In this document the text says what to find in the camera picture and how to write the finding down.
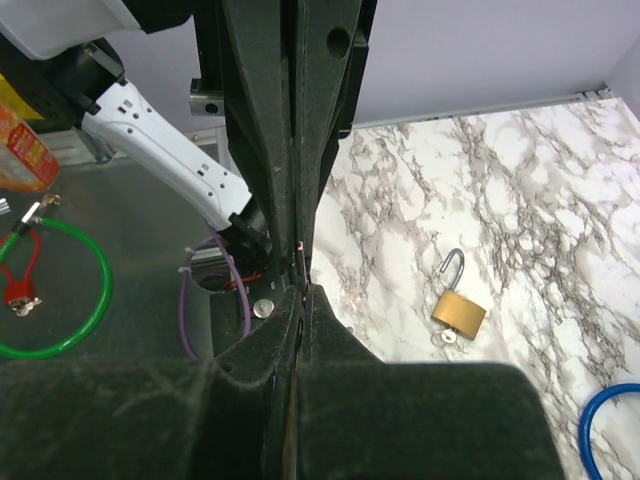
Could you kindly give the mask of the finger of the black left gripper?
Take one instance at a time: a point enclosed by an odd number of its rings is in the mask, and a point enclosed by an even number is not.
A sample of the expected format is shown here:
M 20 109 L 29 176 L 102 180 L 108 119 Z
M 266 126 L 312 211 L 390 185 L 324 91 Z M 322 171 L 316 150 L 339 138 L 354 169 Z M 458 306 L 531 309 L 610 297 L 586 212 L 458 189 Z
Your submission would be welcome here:
M 293 140 L 298 1 L 223 1 L 229 145 L 265 217 L 281 274 L 295 266 Z
M 348 133 L 368 54 L 375 1 L 300 1 L 297 11 L 294 113 L 296 241 L 307 275 L 315 214 Z

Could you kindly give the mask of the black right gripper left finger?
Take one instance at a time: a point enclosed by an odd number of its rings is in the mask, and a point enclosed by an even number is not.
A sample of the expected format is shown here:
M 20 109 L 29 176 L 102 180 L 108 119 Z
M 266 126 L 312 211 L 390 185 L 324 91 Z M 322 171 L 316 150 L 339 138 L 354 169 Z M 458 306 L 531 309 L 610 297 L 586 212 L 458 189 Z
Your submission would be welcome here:
M 1 369 L 5 479 L 290 479 L 302 300 L 218 358 L 11 362 Z

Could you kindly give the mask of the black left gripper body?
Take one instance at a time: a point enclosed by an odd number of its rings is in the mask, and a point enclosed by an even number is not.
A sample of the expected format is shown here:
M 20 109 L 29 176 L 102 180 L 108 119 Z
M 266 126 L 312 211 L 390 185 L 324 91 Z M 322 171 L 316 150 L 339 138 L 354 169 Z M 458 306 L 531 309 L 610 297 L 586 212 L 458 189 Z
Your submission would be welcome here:
M 194 28 L 198 50 L 200 77 L 190 85 L 189 104 L 193 116 L 224 116 L 223 43 L 226 20 L 222 2 L 194 2 Z

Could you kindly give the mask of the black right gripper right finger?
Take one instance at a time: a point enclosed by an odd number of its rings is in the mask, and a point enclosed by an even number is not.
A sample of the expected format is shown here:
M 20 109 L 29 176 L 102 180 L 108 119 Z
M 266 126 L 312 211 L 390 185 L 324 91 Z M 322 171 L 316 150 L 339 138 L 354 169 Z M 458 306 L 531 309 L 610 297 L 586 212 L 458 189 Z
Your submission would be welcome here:
M 308 288 L 297 369 L 302 479 L 561 479 L 539 395 L 501 363 L 384 363 Z

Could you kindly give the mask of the silver key with ring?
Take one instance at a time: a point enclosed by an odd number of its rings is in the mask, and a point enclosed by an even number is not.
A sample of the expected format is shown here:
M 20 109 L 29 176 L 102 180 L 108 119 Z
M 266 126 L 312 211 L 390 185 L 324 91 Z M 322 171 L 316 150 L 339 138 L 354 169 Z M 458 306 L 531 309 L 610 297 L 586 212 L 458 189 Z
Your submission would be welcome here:
M 457 343 L 457 340 L 457 332 L 451 328 L 438 330 L 431 336 L 432 344 L 438 348 L 445 348 L 449 345 L 454 345 Z

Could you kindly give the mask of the brass padlock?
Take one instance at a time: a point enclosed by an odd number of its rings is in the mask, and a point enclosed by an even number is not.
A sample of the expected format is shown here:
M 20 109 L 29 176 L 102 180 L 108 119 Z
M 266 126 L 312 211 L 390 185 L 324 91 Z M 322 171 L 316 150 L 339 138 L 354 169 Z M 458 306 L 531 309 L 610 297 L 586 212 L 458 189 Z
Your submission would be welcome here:
M 458 337 L 474 340 L 484 321 L 486 310 L 456 292 L 465 269 L 463 251 L 460 248 L 452 249 L 441 264 L 439 272 L 445 273 L 455 258 L 458 259 L 455 276 L 440 296 L 431 318 L 444 329 L 454 329 Z

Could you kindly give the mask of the spare silver keys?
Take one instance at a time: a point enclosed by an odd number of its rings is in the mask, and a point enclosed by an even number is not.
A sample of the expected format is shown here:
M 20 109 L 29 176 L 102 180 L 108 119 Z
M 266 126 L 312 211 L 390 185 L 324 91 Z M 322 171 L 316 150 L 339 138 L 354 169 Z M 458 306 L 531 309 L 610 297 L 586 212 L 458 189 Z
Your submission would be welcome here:
M 308 285 L 308 275 L 306 267 L 306 257 L 304 242 L 299 241 L 296 247 L 296 267 L 298 273 L 299 290 L 303 295 L 306 295 Z

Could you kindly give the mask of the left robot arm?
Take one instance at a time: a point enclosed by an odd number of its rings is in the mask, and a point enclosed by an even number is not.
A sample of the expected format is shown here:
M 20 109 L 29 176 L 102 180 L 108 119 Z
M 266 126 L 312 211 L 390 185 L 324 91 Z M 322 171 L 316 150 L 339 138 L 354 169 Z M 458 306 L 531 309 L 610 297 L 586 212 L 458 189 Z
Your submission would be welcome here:
M 139 161 L 252 256 L 300 275 L 351 131 L 375 10 L 372 1 L 5 1 L 1 72 L 45 119 Z M 224 115 L 237 174 L 144 98 L 107 42 L 188 20 L 197 89 Z

